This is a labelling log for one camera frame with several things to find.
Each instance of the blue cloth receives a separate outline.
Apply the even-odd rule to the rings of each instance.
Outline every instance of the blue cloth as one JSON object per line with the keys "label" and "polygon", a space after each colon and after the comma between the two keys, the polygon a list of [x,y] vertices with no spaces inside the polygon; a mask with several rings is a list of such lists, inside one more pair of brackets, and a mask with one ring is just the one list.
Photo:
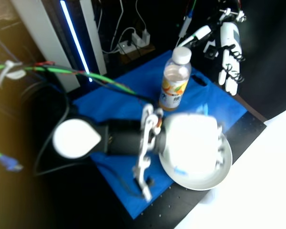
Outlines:
{"label": "blue cloth", "polygon": [[[119,77],[117,81],[129,86],[140,95],[158,101],[163,68],[171,56],[172,51],[167,51]],[[246,109],[196,69],[192,69],[192,74],[201,78],[207,85],[201,86],[190,78],[177,110],[165,112],[164,116],[175,112],[195,112],[199,106],[207,104],[209,115],[214,116],[218,122],[223,123],[224,131],[227,131],[246,112]],[[140,120],[142,114],[142,106],[138,99],[105,88],[90,92],[76,100],[75,104],[78,106],[80,114],[89,116],[99,122],[110,118]],[[154,186],[150,188],[153,195],[152,201],[154,201],[173,181],[163,170],[159,157],[152,154],[150,156],[152,163],[145,171],[145,178],[150,176],[155,181]],[[140,194],[132,174],[132,167],[135,165],[137,157],[106,156],[103,153],[94,153],[91,158],[96,162],[110,166],[127,182],[133,192]],[[147,203],[144,199],[130,196],[117,178],[106,168],[99,167],[98,169],[133,219],[149,206],[150,203]]]}

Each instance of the beverage bottle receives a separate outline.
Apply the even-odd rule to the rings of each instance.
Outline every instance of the beverage bottle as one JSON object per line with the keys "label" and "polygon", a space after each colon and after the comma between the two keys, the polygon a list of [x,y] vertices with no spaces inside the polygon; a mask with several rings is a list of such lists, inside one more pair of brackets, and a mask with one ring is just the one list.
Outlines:
{"label": "beverage bottle", "polygon": [[159,105],[166,111],[177,109],[191,75],[192,52],[186,47],[177,47],[164,68]]}

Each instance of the white bottle cap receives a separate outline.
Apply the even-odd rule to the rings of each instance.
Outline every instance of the white bottle cap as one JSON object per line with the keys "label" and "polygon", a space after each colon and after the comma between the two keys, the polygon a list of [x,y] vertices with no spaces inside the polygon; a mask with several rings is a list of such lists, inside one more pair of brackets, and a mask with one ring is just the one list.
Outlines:
{"label": "white bottle cap", "polygon": [[172,60],[176,64],[187,64],[190,62],[192,52],[186,47],[177,47],[173,51]]}

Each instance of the robotic hand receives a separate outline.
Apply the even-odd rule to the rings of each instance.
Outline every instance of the robotic hand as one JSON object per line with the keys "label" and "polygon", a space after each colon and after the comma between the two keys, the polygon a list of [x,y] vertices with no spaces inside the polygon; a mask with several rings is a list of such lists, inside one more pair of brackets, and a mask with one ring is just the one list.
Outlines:
{"label": "robotic hand", "polygon": [[209,59],[214,59],[218,56],[219,50],[223,51],[222,70],[218,76],[218,83],[225,84],[225,90],[231,95],[236,95],[238,84],[244,80],[240,75],[239,63],[245,59],[242,56],[238,27],[233,21],[244,22],[246,16],[242,10],[236,13],[232,12],[230,8],[220,10],[220,12],[223,14],[215,26],[212,28],[209,25],[201,27],[179,46],[195,47],[220,28],[220,46],[216,45],[215,39],[208,41],[204,53],[208,54]]}

